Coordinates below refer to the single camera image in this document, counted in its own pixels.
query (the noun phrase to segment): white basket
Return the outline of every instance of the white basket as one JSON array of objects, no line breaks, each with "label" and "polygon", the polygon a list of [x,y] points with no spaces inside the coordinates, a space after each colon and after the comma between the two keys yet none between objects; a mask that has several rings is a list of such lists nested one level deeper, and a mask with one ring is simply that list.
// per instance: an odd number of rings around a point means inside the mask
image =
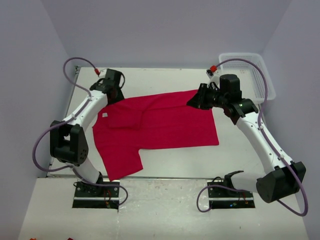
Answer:
[{"label": "white basket", "polygon": [[[263,58],[257,53],[248,52],[237,52],[237,53],[222,53],[219,55],[219,62],[228,59],[245,59],[254,64],[256,64],[263,72],[267,87],[268,87],[268,97],[267,100],[273,100],[276,97],[276,92],[272,84],[271,78],[269,76],[266,64]],[[261,104],[264,102],[265,98],[265,85],[260,73],[249,63],[244,61],[229,61],[220,66],[220,74],[236,74],[240,79],[240,84],[245,88],[252,89],[241,89],[243,93],[247,95],[242,95],[243,98],[251,99],[256,104]]]}]

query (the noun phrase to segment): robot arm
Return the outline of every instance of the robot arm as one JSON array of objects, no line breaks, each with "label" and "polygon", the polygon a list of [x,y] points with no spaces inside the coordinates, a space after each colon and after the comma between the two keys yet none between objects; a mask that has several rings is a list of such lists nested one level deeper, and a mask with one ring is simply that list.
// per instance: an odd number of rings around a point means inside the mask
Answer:
[{"label": "robot arm", "polygon": [[[121,76],[122,72],[108,69],[105,76],[90,87],[90,95],[62,120],[72,121],[50,131],[51,156],[73,166],[80,176],[91,183],[98,183],[102,176],[88,158],[85,132],[102,108],[124,99],[119,87]],[[51,126],[59,123],[61,121],[53,121]]]},{"label": "robot arm", "polygon": [[237,171],[228,174],[229,181],[226,187],[240,190],[258,192],[261,198],[271,203],[299,191],[299,186],[286,165],[278,158],[275,151],[264,138],[263,128],[270,143],[281,153],[281,157],[292,167],[302,182],[306,168],[302,162],[293,162],[272,137],[267,127],[261,122],[258,125],[258,109],[250,99],[242,98],[240,80],[234,74],[219,76],[220,88],[217,86],[217,78],[212,77],[210,84],[202,83],[196,95],[187,102],[188,106],[209,110],[213,107],[222,108],[224,114],[231,119],[248,138],[254,150],[259,156],[265,176],[248,174]]}]

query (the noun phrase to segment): white wall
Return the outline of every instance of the white wall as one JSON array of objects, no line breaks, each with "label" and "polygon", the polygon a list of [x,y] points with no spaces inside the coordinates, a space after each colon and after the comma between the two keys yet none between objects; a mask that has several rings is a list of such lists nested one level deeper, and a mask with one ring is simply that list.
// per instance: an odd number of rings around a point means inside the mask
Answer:
[{"label": "white wall", "polygon": [[[52,120],[64,117],[71,86],[62,74],[68,55],[39,0],[1,1],[0,33],[0,239],[15,240],[43,176],[32,163],[32,146]],[[48,137],[37,153],[47,167]]]},{"label": "white wall", "polygon": [[206,68],[223,52],[262,52],[291,0],[42,2],[70,56],[99,66]]},{"label": "white wall", "polygon": [[[266,109],[268,127],[293,160],[306,166],[310,207],[304,222],[311,240],[320,239],[319,13],[320,1],[293,0],[262,54],[277,94]],[[302,196],[297,198],[302,209]]]}]

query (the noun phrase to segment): red object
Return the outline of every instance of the red object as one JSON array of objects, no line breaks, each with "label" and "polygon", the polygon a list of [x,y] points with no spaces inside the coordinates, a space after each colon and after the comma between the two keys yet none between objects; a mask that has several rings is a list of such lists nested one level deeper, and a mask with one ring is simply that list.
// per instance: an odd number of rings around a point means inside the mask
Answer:
[{"label": "red object", "polygon": [[100,75],[100,71],[98,70],[98,68],[94,69],[94,72],[99,76]]},{"label": "red object", "polygon": [[211,72],[214,73],[215,71],[217,71],[217,67],[215,65],[213,65],[210,67],[210,70],[211,70]]},{"label": "red object", "polygon": [[143,169],[139,149],[219,144],[212,111],[186,106],[196,92],[127,98],[98,113],[93,137],[111,181]]}]

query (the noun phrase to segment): purple cable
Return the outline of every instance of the purple cable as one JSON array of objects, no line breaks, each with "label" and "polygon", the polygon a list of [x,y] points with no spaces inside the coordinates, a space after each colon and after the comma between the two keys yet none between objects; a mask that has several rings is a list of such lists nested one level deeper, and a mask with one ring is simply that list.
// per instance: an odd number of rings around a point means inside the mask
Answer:
[{"label": "purple cable", "polygon": [[[265,110],[265,107],[266,107],[266,103],[267,103],[267,99],[268,99],[268,86],[267,86],[267,80],[265,78],[265,75],[264,73],[261,71],[261,69],[256,65],[254,64],[253,62],[251,61],[248,61],[246,59],[242,59],[242,58],[230,58],[230,59],[227,59],[227,60],[224,60],[222,62],[220,62],[219,64],[216,65],[216,67],[218,68],[219,66],[221,66],[222,64],[224,63],[227,63],[227,62],[230,62],[230,61],[242,61],[242,62],[245,62],[245,63],[248,63],[250,65],[252,65],[255,69],[257,69],[257,71],[260,73],[262,79],[263,79],[263,83],[264,83],[264,89],[265,89],[265,95],[264,95],[264,101],[263,101],[263,105],[261,107],[261,110],[258,114],[258,126],[260,128],[260,131],[264,137],[264,139],[266,140],[266,142],[269,144],[270,148],[272,148],[272,150],[276,153],[276,155],[278,156],[278,158],[284,163],[284,165],[289,169],[289,171],[291,172],[291,174],[293,175],[295,181],[298,183],[298,186],[299,188],[301,189],[301,193],[302,193],[302,197],[303,197],[303,201],[304,201],[304,211],[303,213],[300,213],[300,212],[297,212],[295,211],[294,209],[292,209],[291,207],[289,207],[287,204],[285,204],[283,201],[281,200],[277,200],[281,205],[283,205],[285,208],[287,208],[288,210],[290,210],[291,212],[293,212],[294,214],[300,216],[300,217],[304,217],[305,215],[307,215],[308,213],[308,210],[309,210],[309,204],[308,204],[308,198],[307,198],[307,194],[306,194],[306,191],[304,189],[304,186],[302,185],[299,177],[297,176],[297,174],[295,173],[295,171],[292,169],[292,167],[287,163],[287,161],[285,161],[284,158],[281,157],[281,154],[278,152],[278,150],[276,149],[276,147],[272,144],[272,142],[270,141],[270,139],[268,138],[266,132],[263,130],[263,127],[261,128],[261,119],[262,119],[262,114]],[[225,186],[220,186],[220,185],[210,185],[210,186],[206,186],[204,187],[198,194],[198,197],[196,199],[196,206],[198,208],[198,210],[202,213],[205,213],[205,212],[208,212],[211,207],[209,207],[207,210],[200,210],[199,208],[199,198],[200,198],[200,195],[201,193],[208,189],[208,188],[223,188],[223,189],[227,189],[227,190],[230,190],[230,191],[234,191],[234,192],[243,192],[243,190],[237,190],[237,189],[232,189],[232,188],[229,188],[229,187],[225,187]]]},{"label": "purple cable", "polygon": [[32,149],[32,161],[34,163],[34,165],[40,169],[41,171],[44,171],[44,172],[47,172],[47,173],[52,173],[52,172],[56,172],[56,171],[59,171],[59,170],[62,170],[62,169],[68,169],[68,168],[72,168],[71,166],[62,166],[62,167],[59,167],[59,168],[56,168],[56,169],[47,169],[47,168],[44,168],[42,166],[40,166],[40,164],[38,163],[37,159],[36,159],[36,151],[37,151],[37,147],[41,141],[41,139],[47,134],[49,133],[51,130],[53,129],[56,129],[60,126],[63,126],[69,122],[71,122],[73,120],[73,118],[70,118],[68,121],[63,121],[63,122],[60,122],[59,124],[57,125],[54,125],[52,127],[49,127],[47,130],[45,130],[43,133],[41,133],[41,135],[38,137],[38,139],[35,141],[34,143],[34,146],[33,146],[33,149]]},{"label": "purple cable", "polygon": [[75,57],[70,57],[69,59],[67,59],[67,60],[64,62],[63,67],[62,67],[62,69],[63,69],[63,75],[65,76],[65,78],[66,78],[72,85],[74,85],[75,87],[78,87],[78,88],[82,89],[83,91],[86,91],[86,92],[88,93],[89,97],[91,97],[91,92],[90,92],[88,89],[86,89],[86,88],[83,87],[83,86],[80,86],[80,85],[76,84],[76,83],[73,82],[73,81],[69,78],[69,76],[67,75],[67,73],[66,73],[66,65],[67,65],[68,62],[70,62],[70,61],[72,61],[72,60],[83,60],[83,61],[89,63],[94,69],[96,69],[96,66],[95,66],[91,61],[89,61],[89,60],[87,60],[87,59],[85,59],[85,58],[83,58],[83,57],[75,56]]}]

